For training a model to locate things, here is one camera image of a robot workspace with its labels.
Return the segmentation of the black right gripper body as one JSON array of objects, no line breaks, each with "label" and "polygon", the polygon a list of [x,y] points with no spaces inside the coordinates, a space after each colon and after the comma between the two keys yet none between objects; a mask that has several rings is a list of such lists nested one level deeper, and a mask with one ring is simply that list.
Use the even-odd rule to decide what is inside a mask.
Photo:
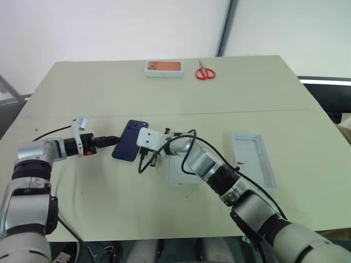
[{"label": "black right gripper body", "polygon": [[[149,152],[152,152],[152,156],[146,162],[146,164],[142,166],[143,160],[145,156],[148,155]],[[139,168],[156,167],[156,161],[157,161],[157,155],[158,155],[156,151],[152,151],[152,150],[149,150],[148,148],[141,147],[139,153],[140,153]]]}]

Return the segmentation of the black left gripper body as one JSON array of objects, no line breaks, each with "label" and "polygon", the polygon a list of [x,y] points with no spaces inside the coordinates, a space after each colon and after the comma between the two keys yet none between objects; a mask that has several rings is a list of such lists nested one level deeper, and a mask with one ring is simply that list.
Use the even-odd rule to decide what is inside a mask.
[{"label": "black left gripper body", "polygon": [[93,133],[87,133],[81,135],[81,141],[83,146],[83,155],[90,156],[97,153],[96,145],[95,145],[95,138]]}]

